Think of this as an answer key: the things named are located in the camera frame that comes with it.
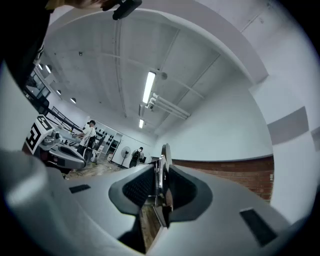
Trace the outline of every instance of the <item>electric fan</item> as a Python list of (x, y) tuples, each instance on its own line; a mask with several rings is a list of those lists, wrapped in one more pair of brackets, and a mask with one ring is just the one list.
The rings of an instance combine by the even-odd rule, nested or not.
[(128, 156), (130, 156), (130, 152), (131, 152), (131, 150), (130, 150), (130, 147), (128, 147), (128, 146), (125, 146), (125, 147), (121, 150), (121, 156), (123, 157), (123, 160), (122, 160), (122, 164), (121, 164), (121, 165), (123, 165), (125, 159), (126, 159)]

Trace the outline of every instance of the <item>black pad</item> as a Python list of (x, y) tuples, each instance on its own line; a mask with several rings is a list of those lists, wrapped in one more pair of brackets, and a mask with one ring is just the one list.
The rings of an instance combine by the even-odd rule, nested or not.
[(88, 190), (90, 188), (91, 187), (89, 185), (83, 184), (83, 185), (79, 185), (79, 186), (69, 187), (69, 190), (70, 190), (71, 194), (74, 194), (74, 193), (78, 193), (80, 191)]
[(113, 183), (108, 192), (111, 202), (121, 213), (138, 216), (140, 208), (154, 191), (154, 175), (154, 167), (148, 165)]
[(174, 165), (170, 165), (168, 174), (173, 199), (173, 212), (169, 216), (169, 223), (197, 219), (213, 200), (211, 189), (202, 180)]
[(125, 0), (123, 3), (121, 3), (120, 7), (114, 11), (112, 18), (115, 21), (123, 19), (141, 4), (142, 0)]
[(240, 215), (261, 247), (277, 237), (276, 233), (254, 209), (243, 210)]

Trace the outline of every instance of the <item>ceiling beam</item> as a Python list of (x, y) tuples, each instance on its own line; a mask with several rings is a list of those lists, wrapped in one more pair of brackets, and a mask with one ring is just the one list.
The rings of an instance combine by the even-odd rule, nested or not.
[[(94, 51), (84, 51), (82, 56), (85, 57), (86, 55), (95, 56), (95, 57), (98, 57), (99, 55), (104, 55), (106, 57), (112, 57), (112, 58), (120, 59), (120, 60), (122, 60), (124, 62), (132, 63), (132, 64), (134, 64), (136, 66), (141, 66), (143, 68), (147, 68), (149, 71), (152, 71), (152, 72), (154, 72), (156, 74), (161, 74), (161, 72), (159, 70), (157, 70), (157, 69), (155, 69), (153, 67), (149, 67), (147, 64), (144, 64), (144, 63), (139, 62), (137, 60), (130, 59), (128, 57), (122, 57), (122, 56), (119, 56), (119, 55), (116, 55), (116, 54), (105, 53), (105, 52), (97, 53), (97, 52), (94, 52)], [(120, 62), (118, 61), (117, 63), (115, 63), (115, 65), (120, 66)], [(192, 89), (190, 86), (186, 85), (184, 82), (174, 78), (173, 76), (168, 75), (168, 79), (177, 82), (177, 84), (179, 84), (181, 86), (184, 86), (185, 88), (187, 88), (188, 90), (190, 90), (194, 94), (198, 95), (200, 98), (202, 98), (202, 99), (205, 98), (202, 94), (200, 94), (196, 90)]]
[[(231, 23), (219, 15), (219, 11), (194, 1), (184, 0), (183, 8), (172, 0), (143, 1), (141, 9), (147, 12), (158, 12), (171, 22), (196, 31), (209, 39), (221, 52), (233, 60), (240, 70), (253, 83), (257, 84), (268, 76), (264, 63), (249, 41)], [(78, 18), (94, 15), (98, 9), (72, 9), (55, 17), (47, 30), (46, 38), (50, 38), (56, 30)]]
[[(206, 68), (201, 72), (201, 74), (194, 80), (194, 82), (191, 85), (191, 89), (193, 86), (195, 86), (195, 84), (199, 81), (199, 79), (208, 71), (208, 69), (217, 61), (217, 59), (219, 59), (219, 57), (221, 56), (221, 54), (218, 54), (210, 63), (208, 66), (206, 66)], [(184, 94), (181, 96), (181, 98), (177, 101), (176, 105), (178, 105), (182, 99), (188, 94), (189, 90), (186, 90), (184, 92)], [(160, 122), (159, 126), (168, 118), (169, 114), (165, 114), (162, 121)]]
[(98, 86), (98, 89), (95, 90), (95, 96), (98, 99), (99, 102), (102, 102), (104, 105), (107, 103), (107, 106), (109, 108), (114, 107), (113, 106), (113, 101), (112, 101), (112, 96), (110, 95), (107, 86), (109, 81), (108, 78), (106, 76), (106, 72), (104, 70), (104, 65), (103, 65), (103, 58), (102, 56), (99, 54), (102, 50), (102, 45), (103, 45), (103, 38), (101, 37), (101, 33), (100, 33), (100, 26), (94, 25), (91, 28), (92, 30), (94, 30), (93, 33), (93, 38), (92, 38), (92, 44), (94, 45), (94, 52), (96, 53), (96, 70), (98, 72), (98, 76), (93, 77), (93, 75), (91, 73), (89, 73), (88, 75), (90, 75), (90, 79), (92, 81), (96, 81), (96, 85)]
[[(162, 64), (161, 64), (159, 70), (157, 70), (157, 72), (159, 72), (159, 73), (162, 72), (162, 70), (163, 70), (163, 68), (164, 68), (164, 66), (165, 66), (165, 63), (166, 63), (166, 61), (167, 61), (167, 58), (168, 58), (168, 56), (169, 56), (169, 54), (170, 54), (170, 52), (171, 52), (171, 49), (172, 49), (173, 45), (175, 44), (175, 41), (176, 41), (179, 33), (180, 33), (180, 29), (177, 29), (177, 30), (176, 30), (176, 33), (174, 34), (174, 36), (173, 36), (173, 38), (172, 38), (172, 40), (171, 40), (171, 43), (170, 43), (168, 49), (166, 50), (166, 54), (165, 54), (165, 56), (164, 56), (164, 59), (163, 59), (163, 61), (162, 61)], [(155, 76), (155, 80), (154, 80), (154, 82), (153, 82), (153, 86), (155, 86), (158, 81), (159, 81), (159, 76), (156, 75), (156, 76)]]
[[(114, 26), (114, 55), (120, 56), (120, 41), (121, 41), (121, 27), (122, 27), (122, 20), (119, 20), (118, 22), (115, 22)], [(115, 77), (116, 77), (116, 84), (118, 87), (118, 92), (121, 100), (122, 110), (124, 117), (127, 118), (127, 112), (126, 112), (126, 105), (124, 100), (124, 93), (122, 88), (122, 79), (121, 79), (121, 69), (120, 69), (120, 59), (115, 58), (114, 59), (114, 65), (115, 65)]]

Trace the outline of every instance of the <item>white wall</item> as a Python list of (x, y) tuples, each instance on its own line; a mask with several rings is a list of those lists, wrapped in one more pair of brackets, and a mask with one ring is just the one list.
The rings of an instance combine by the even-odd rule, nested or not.
[(122, 138), (122, 134), (117, 133), (117, 134), (114, 136), (113, 139), (114, 139), (115, 141), (119, 142), (119, 141), (121, 140), (121, 138)]
[[(267, 124), (280, 122), (305, 106), (309, 130), (320, 127), (320, 66), (303, 32), (289, 22), (257, 52), (270, 77), (250, 91)], [(310, 131), (273, 145), (274, 184), (270, 204), (291, 223), (310, 212), (319, 182), (320, 153), (315, 150)]]
[[(117, 116), (116, 114), (114, 116), (110, 116), (111, 112), (107, 111), (107, 109), (104, 109), (104, 108), (93, 109), (92, 113), (88, 113), (76, 107), (74, 103), (72, 102), (69, 103), (65, 100), (62, 100), (55, 93), (50, 93), (47, 99), (49, 101), (50, 109), (52, 109), (52, 107), (55, 106), (63, 115), (69, 118), (81, 129), (88, 122), (89, 119), (95, 120), (100, 122), (102, 125), (106, 125), (112, 128), (112, 129), (110, 128), (108, 129), (108, 135), (111, 135), (111, 131), (113, 136), (116, 134), (116, 132), (119, 132), (121, 134), (126, 135), (126, 137), (130, 138), (132, 141), (137, 141), (138, 144), (139, 143), (143, 144), (146, 147), (152, 148), (155, 144), (155, 141), (156, 141), (155, 135), (153, 134), (148, 135), (143, 133), (142, 131), (131, 129), (130, 127), (127, 126), (127, 122), (130, 122), (130, 120), (123, 120), (123, 118)], [(53, 118), (51, 114), (48, 114), (48, 117), (50, 119)]]
[(160, 136), (153, 156), (169, 143), (173, 159), (232, 161), (273, 153), (266, 122), (241, 73), (226, 79), (186, 121)]
[(94, 128), (96, 128), (95, 131), (97, 133), (103, 134), (103, 132), (104, 132), (104, 136), (106, 134), (106, 139), (109, 139), (110, 136), (115, 136), (117, 133), (115, 130), (110, 129), (108, 126), (104, 125), (103, 123), (100, 123), (99, 121), (95, 121)]

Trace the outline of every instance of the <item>railing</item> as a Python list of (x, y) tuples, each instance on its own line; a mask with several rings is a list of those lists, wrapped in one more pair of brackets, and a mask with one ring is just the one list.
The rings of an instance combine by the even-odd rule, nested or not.
[(81, 129), (78, 125), (76, 125), (74, 122), (72, 122), (70, 119), (68, 119), (64, 114), (62, 114), (56, 107), (52, 107), (52, 112), (56, 113), (59, 119), (56, 116), (53, 116), (57, 122), (62, 125), (63, 128), (65, 128), (68, 131), (72, 131), (74, 127), (77, 127)]
[(71, 122), (68, 118), (66, 118), (64, 115), (65, 118), (62, 118), (60, 117), (56, 112), (52, 111), (51, 109), (48, 108), (48, 105), (44, 104), (43, 102), (41, 102), (35, 95), (33, 95), (33, 93), (28, 90), (28, 88), (24, 88), (23, 89), (24, 93), (28, 96), (28, 99), (29, 101), (31, 102), (31, 104), (36, 107), (36, 109), (38, 109), (39, 106), (41, 106), (43, 108), (43, 112), (45, 112), (45, 116), (47, 115), (47, 112), (50, 113), (56, 120), (59, 120), (60, 122), (64, 123), (65, 126), (67, 125), (68, 128), (64, 127), (66, 130), (71, 130), (73, 131), (73, 129), (79, 131), (79, 132), (83, 132), (83, 130), (77, 126), (75, 123)]

